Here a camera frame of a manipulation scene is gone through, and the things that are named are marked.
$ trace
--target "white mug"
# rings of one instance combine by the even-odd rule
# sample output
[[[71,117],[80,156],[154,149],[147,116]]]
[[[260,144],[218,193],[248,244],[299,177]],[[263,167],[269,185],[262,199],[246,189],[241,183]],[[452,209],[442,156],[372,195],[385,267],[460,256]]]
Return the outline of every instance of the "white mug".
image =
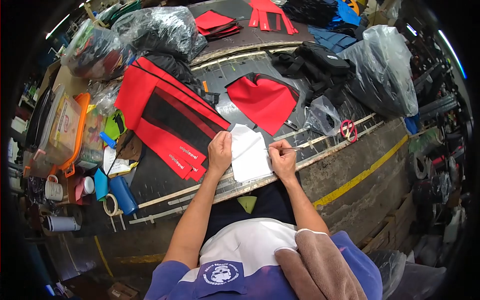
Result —
[[[49,200],[62,201],[63,200],[63,187],[58,183],[59,179],[55,175],[49,175],[47,182],[45,182],[45,197]]]

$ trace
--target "brown towel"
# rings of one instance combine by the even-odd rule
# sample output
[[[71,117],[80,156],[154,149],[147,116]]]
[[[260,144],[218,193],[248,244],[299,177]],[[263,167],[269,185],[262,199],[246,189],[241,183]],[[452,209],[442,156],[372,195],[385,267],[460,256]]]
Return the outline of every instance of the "brown towel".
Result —
[[[280,248],[276,261],[300,300],[366,300],[367,296],[343,258],[324,233],[301,229],[295,234],[298,252]]]

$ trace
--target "green fabric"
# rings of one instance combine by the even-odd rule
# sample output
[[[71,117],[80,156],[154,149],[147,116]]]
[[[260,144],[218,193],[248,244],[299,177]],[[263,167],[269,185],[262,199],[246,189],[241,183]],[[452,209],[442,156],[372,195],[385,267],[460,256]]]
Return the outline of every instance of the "green fabric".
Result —
[[[257,202],[257,197],[243,196],[243,197],[238,197],[237,201],[241,204],[241,206],[247,213],[251,214],[253,208],[255,207],[255,202]]]
[[[120,120],[123,126],[119,126],[115,120]],[[119,136],[127,131],[127,126],[125,126],[125,117],[120,109],[114,112],[110,117],[107,118],[107,123],[105,124],[104,132],[114,141],[116,141]]]

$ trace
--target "yellow line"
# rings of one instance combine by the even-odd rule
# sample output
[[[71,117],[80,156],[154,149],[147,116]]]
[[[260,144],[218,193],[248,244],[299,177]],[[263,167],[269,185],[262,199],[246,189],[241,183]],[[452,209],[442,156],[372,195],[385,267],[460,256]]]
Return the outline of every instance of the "yellow line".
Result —
[[[348,190],[350,190],[351,188],[353,188],[354,186],[359,184],[362,180],[364,180],[370,174],[372,174],[375,170],[377,170],[385,161],[387,161],[389,158],[391,158],[393,156],[393,154],[395,154],[395,152],[397,152],[397,150],[400,149],[400,147],[407,140],[408,140],[408,135],[405,135],[400,140],[400,142],[398,142],[392,149],[388,150],[388,152],[385,153],[384,156],[382,156],[379,160],[374,162],[368,170],[365,170],[362,173],[360,173],[359,175],[355,176],[352,180],[345,183],[344,185],[342,185],[338,189],[334,190],[333,192],[331,192],[327,196],[315,201],[313,203],[313,207],[315,207],[315,209],[316,209],[318,205],[328,204],[328,203],[332,202],[333,200],[335,200],[336,198],[340,197],[341,195],[345,194]]]
[[[115,257],[115,260],[121,264],[144,264],[144,263],[161,263],[165,258],[165,253],[143,255],[143,256],[129,256],[129,257]]]
[[[110,268],[108,267],[107,260],[105,259],[105,256],[103,256],[102,247],[100,247],[100,243],[98,242],[98,238],[96,236],[95,236],[95,243],[96,243],[96,247],[98,248],[98,252],[100,252],[100,257],[102,257],[102,261],[103,261],[103,264],[105,265],[105,268],[107,268],[107,271],[110,274],[110,276],[113,277],[112,271],[110,271]]]

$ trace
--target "scissors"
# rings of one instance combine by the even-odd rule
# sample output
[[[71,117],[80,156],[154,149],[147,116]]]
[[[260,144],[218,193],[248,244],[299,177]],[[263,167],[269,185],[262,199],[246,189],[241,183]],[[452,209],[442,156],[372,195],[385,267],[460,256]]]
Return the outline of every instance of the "scissors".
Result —
[[[344,131],[343,130],[343,125],[346,124],[347,128]],[[344,120],[342,124],[340,125],[340,133],[342,136],[349,142],[349,143],[354,143],[357,140],[357,128],[355,127],[355,123],[352,120]]]

